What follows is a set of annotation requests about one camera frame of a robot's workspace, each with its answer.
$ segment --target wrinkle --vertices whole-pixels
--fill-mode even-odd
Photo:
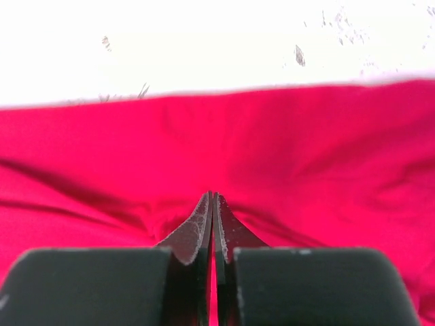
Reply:
[[[97,223],[97,224],[105,225],[110,228],[119,229],[119,227],[115,226],[112,223],[107,223],[105,221],[101,221],[100,219],[93,219],[90,216],[79,214],[66,209],[60,209],[54,206],[31,204],[28,202],[20,202],[18,200],[0,200],[0,206],[7,207],[7,208],[23,209],[27,211],[43,211],[46,213],[61,214],[64,216],[65,215],[69,216],[73,219],[79,219],[81,221]]]
[[[56,190],[57,192],[84,203],[92,208],[112,217],[122,218],[121,222],[136,228],[145,229],[145,225],[140,218],[135,214],[126,213],[126,209],[132,208],[135,205],[129,202],[119,200],[116,197],[97,192],[89,187],[84,187],[76,181],[66,179],[60,175],[46,172],[40,168],[27,166],[26,164],[19,163],[5,158],[0,158],[0,166],[16,171],[22,175],[28,176],[37,180],[44,185]],[[151,211],[149,205],[143,203],[141,208]]]
[[[422,284],[423,277],[428,275],[429,280],[434,280],[435,274],[432,270],[435,267],[435,257],[431,257],[428,264],[426,264],[422,271],[419,273],[419,278],[417,279],[417,285],[419,287],[419,291],[423,292],[423,295],[420,298],[420,305],[418,307],[418,313],[425,320],[435,323],[435,292],[432,288],[431,291],[427,291],[427,284]]]
[[[237,209],[237,205],[231,204],[231,207],[234,208],[234,214],[241,212],[241,210]],[[253,229],[262,230],[268,234],[273,234],[276,237],[280,237],[285,239],[286,242],[295,242],[302,247],[326,247],[326,245],[320,241],[317,241],[314,238],[311,238],[303,233],[297,232],[288,226],[288,221],[280,221],[276,218],[271,218],[269,215],[263,214],[257,215],[258,209],[243,209],[244,213],[247,213],[251,216],[251,218],[243,219],[243,221],[248,224],[254,226]]]
[[[400,142],[399,147],[403,146],[405,141],[409,141],[410,134],[416,136],[415,130],[423,133],[424,130],[435,129],[434,122],[435,113],[431,113],[399,126],[367,132],[356,139],[343,139],[342,143],[331,145],[319,155],[311,158],[309,163],[296,171],[296,175],[319,174],[344,164],[360,166],[361,162],[367,161],[363,158],[373,157],[379,152],[383,154],[391,152],[393,147],[397,147],[398,141]]]

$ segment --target red cloth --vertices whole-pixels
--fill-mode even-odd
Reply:
[[[435,81],[0,111],[0,282],[153,245],[209,189],[272,246],[380,249],[435,325]]]

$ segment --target red fabric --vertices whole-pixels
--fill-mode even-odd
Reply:
[[[0,181],[0,282],[153,245],[211,189],[272,246],[382,250],[435,325],[435,81],[0,111]]]

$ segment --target black plastic part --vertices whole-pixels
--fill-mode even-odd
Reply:
[[[213,198],[213,232],[215,236],[219,325],[239,325],[233,251],[238,247],[267,247],[267,244],[234,216],[225,198],[218,193]]]
[[[368,249],[237,249],[241,325],[418,326],[393,265]]]
[[[157,326],[168,249],[38,250],[0,290],[1,326]]]

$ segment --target overexposed area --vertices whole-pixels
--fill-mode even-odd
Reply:
[[[435,0],[7,2],[2,107],[435,76]]]

